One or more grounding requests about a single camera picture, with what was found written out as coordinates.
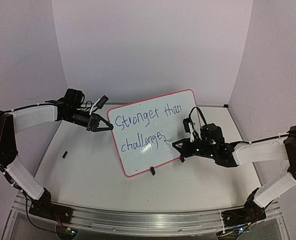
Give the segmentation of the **pink framed whiteboard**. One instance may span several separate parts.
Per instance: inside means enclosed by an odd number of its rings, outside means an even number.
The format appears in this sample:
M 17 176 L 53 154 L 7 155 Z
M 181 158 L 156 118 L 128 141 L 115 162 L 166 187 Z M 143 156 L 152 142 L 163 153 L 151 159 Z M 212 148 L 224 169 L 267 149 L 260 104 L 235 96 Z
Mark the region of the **pink framed whiteboard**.
M 201 119 L 191 110 L 196 107 L 191 89 L 117 106 L 107 112 L 113 125 L 112 137 L 125 176 L 148 172 L 179 158 L 180 154 L 165 140 L 190 138 L 183 120 L 191 117 L 199 130 Z

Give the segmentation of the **black marker cap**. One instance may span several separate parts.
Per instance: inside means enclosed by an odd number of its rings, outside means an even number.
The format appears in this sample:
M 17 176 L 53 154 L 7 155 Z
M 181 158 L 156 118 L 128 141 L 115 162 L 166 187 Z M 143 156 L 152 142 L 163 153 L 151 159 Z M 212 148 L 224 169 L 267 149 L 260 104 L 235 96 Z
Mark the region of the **black marker cap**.
M 67 156 L 67 154 L 68 154 L 68 152 L 65 151 L 65 152 L 63 153 L 63 155 L 62 155 L 62 158 L 64 159 L 64 158 Z

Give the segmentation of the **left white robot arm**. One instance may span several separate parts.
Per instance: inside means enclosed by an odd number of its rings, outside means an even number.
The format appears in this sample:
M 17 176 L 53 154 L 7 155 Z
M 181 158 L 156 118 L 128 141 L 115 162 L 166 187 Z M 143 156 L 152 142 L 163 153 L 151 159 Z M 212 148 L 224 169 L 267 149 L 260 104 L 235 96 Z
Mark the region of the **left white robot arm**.
M 84 100 L 82 91 L 69 88 L 58 100 L 0 110 L 0 171 L 11 186 L 31 200 L 28 210 L 31 215 L 68 223 L 73 210 L 54 204 L 50 191 L 26 169 L 19 157 L 16 135 L 41 124 L 60 121 L 94 133 L 113 130 L 113 125 L 96 113 L 109 98 L 103 95 L 90 107 L 83 105 Z

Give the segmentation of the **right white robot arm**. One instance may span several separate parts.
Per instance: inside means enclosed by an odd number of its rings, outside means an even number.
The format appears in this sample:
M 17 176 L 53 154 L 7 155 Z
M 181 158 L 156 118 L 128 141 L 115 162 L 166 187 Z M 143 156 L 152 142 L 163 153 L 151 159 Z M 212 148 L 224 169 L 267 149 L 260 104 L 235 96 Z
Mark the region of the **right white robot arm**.
M 225 168 L 274 160 L 289 162 L 288 168 L 273 181 L 256 188 L 243 207 L 224 211 L 221 216 L 225 226 L 264 220 L 266 207 L 296 186 L 296 126 L 292 126 L 286 134 L 230 143 L 225 142 L 222 129 L 213 123 L 202 126 L 200 132 L 196 132 L 190 122 L 184 128 L 190 136 L 172 143 L 180 153 L 182 162 L 193 156 L 212 159 L 215 164 Z

